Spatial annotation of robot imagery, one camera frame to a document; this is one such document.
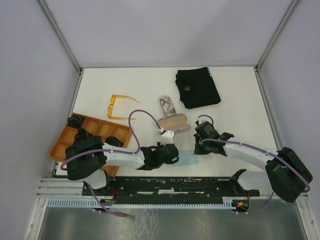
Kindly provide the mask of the orange sunglasses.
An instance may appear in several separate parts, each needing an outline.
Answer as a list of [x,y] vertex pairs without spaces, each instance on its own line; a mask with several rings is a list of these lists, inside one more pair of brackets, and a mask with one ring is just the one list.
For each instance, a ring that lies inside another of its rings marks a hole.
[[107,109],[107,117],[109,119],[111,119],[111,120],[126,120],[126,119],[128,119],[128,117],[118,117],[118,116],[114,116],[113,115],[113,109],[114,109],[114,105],[115,105],[116,99],[131,99],[131,100],[135,101],[136,103],[139,103],[138,100],[136,100],[135,98],[133,98],[131,96],[113,94],[111,96],[111,98],[110,98],[109,106],[108,106],[108,109]]

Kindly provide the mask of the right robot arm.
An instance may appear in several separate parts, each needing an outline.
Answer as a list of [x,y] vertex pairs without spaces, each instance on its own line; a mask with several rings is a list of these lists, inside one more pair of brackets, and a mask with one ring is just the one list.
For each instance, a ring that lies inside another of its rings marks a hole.
[[217,154],[244,161],[259,171],[241,170],[229,183],[236,196],[246,191],[273,192],[282,200],[293,203],[300,194],[310,191],[313,176],[294,150],[288,147],[270,149],[242,141],[233,134],[219,134],[206,120],[196,121],[196,155]]

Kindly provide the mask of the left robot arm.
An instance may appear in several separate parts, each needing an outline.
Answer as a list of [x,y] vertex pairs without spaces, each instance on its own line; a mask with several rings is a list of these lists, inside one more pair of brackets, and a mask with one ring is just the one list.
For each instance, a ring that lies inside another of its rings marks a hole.
[[61,170],[67,172],[70,181],[82,180],[99,195],[106,195],[111,189],[105,166],[127,167],[135,170],[151,171],[162,165],[179,161],[179,151],[173,143],[141,147],[139,150],[113,146],[93,136],[76,142],[65,150],[66,161]]

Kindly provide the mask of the map print glasses case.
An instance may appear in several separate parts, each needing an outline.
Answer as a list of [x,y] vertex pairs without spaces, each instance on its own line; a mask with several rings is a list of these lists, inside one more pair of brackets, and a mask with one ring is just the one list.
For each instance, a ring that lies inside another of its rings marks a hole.
[[171,117],[177,114],[173,101],[169,96],[161,96],[159,102],[165,117]]

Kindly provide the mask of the flag print glasses case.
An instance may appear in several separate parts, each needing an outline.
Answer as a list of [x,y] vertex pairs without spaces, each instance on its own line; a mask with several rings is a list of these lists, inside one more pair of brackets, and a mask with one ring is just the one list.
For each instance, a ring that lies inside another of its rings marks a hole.
[[161,118],[157,122],[166,131],[180,132],[189,128],[187,117],[182,113]]

